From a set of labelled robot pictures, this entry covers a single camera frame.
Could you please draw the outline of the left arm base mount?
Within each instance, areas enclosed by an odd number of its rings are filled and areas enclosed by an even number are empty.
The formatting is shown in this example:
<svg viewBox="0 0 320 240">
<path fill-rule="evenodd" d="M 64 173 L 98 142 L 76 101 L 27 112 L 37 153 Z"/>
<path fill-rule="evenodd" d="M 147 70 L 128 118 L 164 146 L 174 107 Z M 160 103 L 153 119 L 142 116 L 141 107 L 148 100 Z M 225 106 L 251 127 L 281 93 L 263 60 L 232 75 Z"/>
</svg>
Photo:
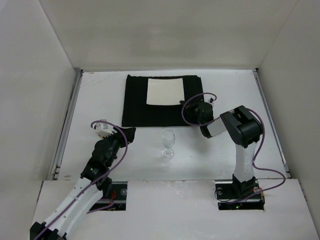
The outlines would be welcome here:
<svg viewBox="0 0 320 240">
<path fill-rule="evenodd" d="M 116 181 L 112 183 L 108 195 L 104 195 L 89 210 L 95 211 L 125 211 L 127 207 L 128 182 Z"/>
</svg>

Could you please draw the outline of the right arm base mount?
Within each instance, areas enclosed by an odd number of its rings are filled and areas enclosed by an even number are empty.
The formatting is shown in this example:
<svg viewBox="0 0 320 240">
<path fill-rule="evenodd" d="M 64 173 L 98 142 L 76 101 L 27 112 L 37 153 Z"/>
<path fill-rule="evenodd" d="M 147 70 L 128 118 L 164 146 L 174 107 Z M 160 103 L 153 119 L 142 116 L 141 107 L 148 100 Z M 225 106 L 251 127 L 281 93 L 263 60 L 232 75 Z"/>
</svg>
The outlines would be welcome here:
<svg viewBox="0 0 320 240">
<path fill-rule="evenodd" d="M 232 180 L 216 181 L 214 196 L 220 211 L 264 210 L 265 197 L 258 180 L 240 189 Z"/>
</svg>

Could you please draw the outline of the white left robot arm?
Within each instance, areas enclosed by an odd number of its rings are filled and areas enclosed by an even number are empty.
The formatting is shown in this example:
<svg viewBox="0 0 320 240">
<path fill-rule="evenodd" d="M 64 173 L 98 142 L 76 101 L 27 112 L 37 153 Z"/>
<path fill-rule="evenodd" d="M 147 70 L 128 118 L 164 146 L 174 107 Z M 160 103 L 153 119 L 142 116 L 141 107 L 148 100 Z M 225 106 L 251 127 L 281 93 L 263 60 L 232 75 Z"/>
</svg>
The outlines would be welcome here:
<svg viewBox="0 0 320 240">
<path fill-rule="evenodd" d="M 95 203 L 112 190 L 110 172 L 118 151 L 134 141 L 135 127 L 113 127 L 113 131 L 96 142 L 91 157 L 67 197 L 43 222 L 29 230 L 31 240 L 67 240 Z"/>
</svg>

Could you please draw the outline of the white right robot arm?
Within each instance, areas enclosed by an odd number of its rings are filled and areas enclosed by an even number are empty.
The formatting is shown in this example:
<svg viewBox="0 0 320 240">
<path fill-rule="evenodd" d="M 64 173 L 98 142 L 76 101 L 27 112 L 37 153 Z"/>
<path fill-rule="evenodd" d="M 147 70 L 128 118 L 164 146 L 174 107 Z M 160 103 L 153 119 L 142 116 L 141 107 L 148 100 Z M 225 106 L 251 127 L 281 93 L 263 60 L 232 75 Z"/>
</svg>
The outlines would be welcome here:
<svg viewBox="0 0 320 240">
<path fill-rule="evenodd" d="M 199 127 L 204 137 L 210 139 L 228 132 L 236 148 L 232 190 L 236 198 L 247 196 L 256 183 L 252 162 L 257 143 L 264 133 L 262 123 L 243 105 L 226 111 L 215 119 L 213 106 L 208 102 L 181 100 L 180 104 L 182 119 L 189 125 Z"/>
</svg>

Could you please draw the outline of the white square plate black rim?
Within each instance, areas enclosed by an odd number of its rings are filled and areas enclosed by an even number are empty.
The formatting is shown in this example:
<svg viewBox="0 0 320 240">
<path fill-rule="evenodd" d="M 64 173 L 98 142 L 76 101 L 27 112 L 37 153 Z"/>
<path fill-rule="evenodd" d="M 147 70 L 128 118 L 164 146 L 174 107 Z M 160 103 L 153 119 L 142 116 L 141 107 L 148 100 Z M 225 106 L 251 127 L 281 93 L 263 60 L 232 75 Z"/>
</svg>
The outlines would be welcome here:
<svg viewBox="0 0 320 240">
<path fill-rule="evenodd" d="M 147 81 L 146 104 L 151 106 L 176 106 L 185 100 L 183 78 Z"/>
</svg>

